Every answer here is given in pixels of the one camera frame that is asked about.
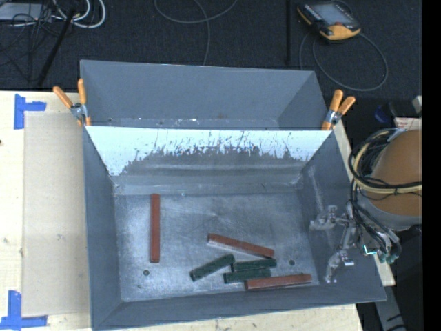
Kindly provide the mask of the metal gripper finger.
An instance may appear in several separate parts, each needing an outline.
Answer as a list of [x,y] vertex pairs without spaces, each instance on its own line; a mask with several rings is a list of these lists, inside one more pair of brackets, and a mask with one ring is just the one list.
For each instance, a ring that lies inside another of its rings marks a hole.
[[348,250],[336,251],[328,260],[325,270],[325,282],[335,283],[336,273],[341,269],[351,269],[355,266],[355,261],[349,256]]
[[314,220],[309,222],[310,230],[332,230],[337,225],[344,225],[345,220],[337,215],[338,206],[328,205],[318,213]]

